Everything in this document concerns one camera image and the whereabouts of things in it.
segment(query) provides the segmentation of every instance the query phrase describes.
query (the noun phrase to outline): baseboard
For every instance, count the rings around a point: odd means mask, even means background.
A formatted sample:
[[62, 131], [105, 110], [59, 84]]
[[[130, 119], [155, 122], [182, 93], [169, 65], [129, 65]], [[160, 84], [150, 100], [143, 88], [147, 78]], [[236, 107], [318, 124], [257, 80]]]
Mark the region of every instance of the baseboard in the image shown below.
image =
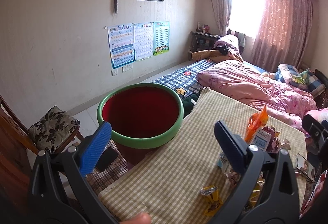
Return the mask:
[[179, 64], [181, 64], [181, 62], [175, 62], [175, 63], [169, 64], [169, 65], [167, 65], [167, 66], [165, 66], [163, 68], [160, 68], [160, 69], [158, 69], [156, 71], [153, 71], [151, 73], [148, 73], [148, 74], [146, 74], [146, 75], [144, 75], [142, 77], [139, 77], [137, 79], [134, 79], [134, 80], [132, 80], [132, 81], [130, 81], [130, 82], [124, 84], [124, 85], [121, 85], [121, 86], [119, 86], [119, 87], [117, 87], [117, 88], [115, 88], [113, 90], [110, 90], [109, 92], [107, 92], [105, 94], [102, 94], [102, 95], [100, 95], [98, 97], [95, 97], [95, 98], [93, 98], [93, 99], [85, 102], [84, 104], [81, 104], [81, 105], [79, 105], [79, 106], [77, 106], [75, 108], [72, 108], [71, 110], [68, 110], [67, 113], [69, 115], [71, 115], [71, 116], [74, 116], [74, 115], [76, 115], [76, 114], [78, 114], [78, 113], [80, 113], [80, 112], [88, 109], [89, 107], [92, 107], [93, 105], [100, 103], [101, 100], [103, 100], [106, 95], [108, 95], [109, 93], [111, 93], [113, 91], [119, 90], [119, 89], [121, 89], [124, 86], [128, 86], [128, 85], [140, 83], [140, 82], [142, 82], [142, 81], [144, 81], [144, 80], [146, 80], [146, 79], [148, 79], [148, 78], [150, 78], [150, 77], [152, 77], [152, 76], [154, 76], [154, 75], [156, 75], [156, 74], [158, 74], [160, 72], [163, 72], [163, 71], [165, 71], [165, 70], [167, 70], [169, 68], [172, 68], [174, 66], [177, 66]]

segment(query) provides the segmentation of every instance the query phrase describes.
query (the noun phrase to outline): orange plastic bag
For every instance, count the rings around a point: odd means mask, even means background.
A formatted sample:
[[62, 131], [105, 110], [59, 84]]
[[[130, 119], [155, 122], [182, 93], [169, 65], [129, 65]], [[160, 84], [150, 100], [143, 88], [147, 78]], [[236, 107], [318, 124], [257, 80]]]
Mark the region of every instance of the orange plastic bag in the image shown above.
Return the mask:
[[268, 122], [268, 113], [266, 112], [266, 106], [262, 109], [260, 113], [256, 112], [250, 116], [248, 121], [248, 126], [246, 129], [245, 142], [250, 143], [253, 136], [258, 128], [264, 127]]

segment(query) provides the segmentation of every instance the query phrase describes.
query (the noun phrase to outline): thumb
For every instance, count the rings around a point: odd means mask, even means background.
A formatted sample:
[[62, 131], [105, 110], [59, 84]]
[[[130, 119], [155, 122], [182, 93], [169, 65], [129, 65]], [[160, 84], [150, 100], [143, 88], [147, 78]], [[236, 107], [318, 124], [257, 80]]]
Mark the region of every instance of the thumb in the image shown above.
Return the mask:
[[134, 218], [123, 221], [120, 224], [151, 224], [151, 218], [146, 212], [141, 212]]

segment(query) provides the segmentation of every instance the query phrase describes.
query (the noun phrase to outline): wooden door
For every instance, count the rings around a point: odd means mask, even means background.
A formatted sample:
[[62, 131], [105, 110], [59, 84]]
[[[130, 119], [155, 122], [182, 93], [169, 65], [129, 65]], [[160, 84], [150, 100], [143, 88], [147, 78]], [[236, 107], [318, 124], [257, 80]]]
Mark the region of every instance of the wooden door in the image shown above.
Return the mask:
[[26, 148], [15, 138], [15, 129], [0, 122], [0, 187], [22, 213], [27, 212], [31, 167]]

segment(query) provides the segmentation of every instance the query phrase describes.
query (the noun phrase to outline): stool leg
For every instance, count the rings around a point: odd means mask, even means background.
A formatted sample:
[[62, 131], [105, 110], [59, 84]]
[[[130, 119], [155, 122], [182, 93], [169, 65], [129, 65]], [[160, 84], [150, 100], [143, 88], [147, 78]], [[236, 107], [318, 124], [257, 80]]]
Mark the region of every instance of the stool leg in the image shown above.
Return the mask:
[[80, 134], [80, 132], [77, 132], [76, 136], [80, 140], [80, 142], [84, 140], [84, 137], [82, 136], [82, 134]]

